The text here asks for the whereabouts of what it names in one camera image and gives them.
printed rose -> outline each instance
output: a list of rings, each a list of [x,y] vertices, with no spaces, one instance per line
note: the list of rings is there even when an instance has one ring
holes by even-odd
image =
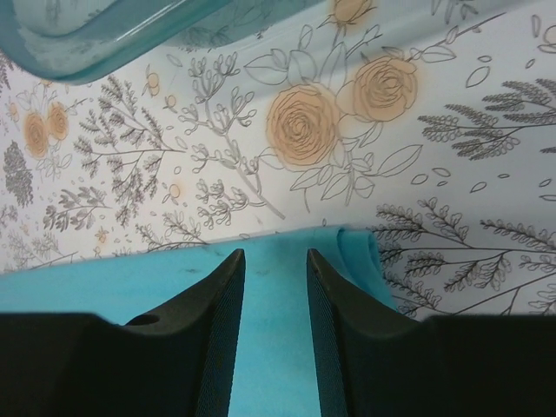
[[[29,113],[23,122],[23,137],[27,150],[36,159],[43,158],[49,147],[48,133],[44,120],[37,113]]]
[[[338,141],[340,111],[320,84],[295,86],[275,98],[267,119],[270,145],[282,163],[309,166],[322,161]]]
[[[68,135],[68,116],[61,103],[52,103],[48,118],[49,133],[58,141],[63,141]]]
[[[373,9],[374,0],[334,0],[334,19],[340,26],[356,24]]]
[[[385,56],[364,65],[355,80],[338,93],[345,113],[367,122],[389,122],[414,105],[417,68],[412,63]]]

table surface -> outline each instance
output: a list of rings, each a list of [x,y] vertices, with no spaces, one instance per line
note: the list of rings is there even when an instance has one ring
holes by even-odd
[[[0,265],[349,225],[404,314],[554,314],[555,54],[550,1],[337,0],[83,86],[0,56]]]

blue cloth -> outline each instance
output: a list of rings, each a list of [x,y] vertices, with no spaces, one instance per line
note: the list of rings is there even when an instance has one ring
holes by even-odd
[[[0,311],[84,311],[123,324],[201,280],[234,249],[247,259],[230,417],[320,417],[306,261],[318,249],[394,307],[367,231],[318,228],[0,277]]]

turquoise fabric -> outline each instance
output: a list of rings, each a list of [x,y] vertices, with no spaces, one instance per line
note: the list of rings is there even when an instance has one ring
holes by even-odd
[[[230,417],[320,417],[306,260],[318,249],[348,280],[394,307],[367,231],[318,228],[0,277],[0,311],[85,311],[115,323],[201,280],[234,249],[247,259]]]

teal plastic container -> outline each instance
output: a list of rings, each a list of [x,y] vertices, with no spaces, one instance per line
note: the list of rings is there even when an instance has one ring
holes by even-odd
[[[215,48],[318,2],[0,0],[0,49],[35,76],[89,83],[172,36],[186,48]]]

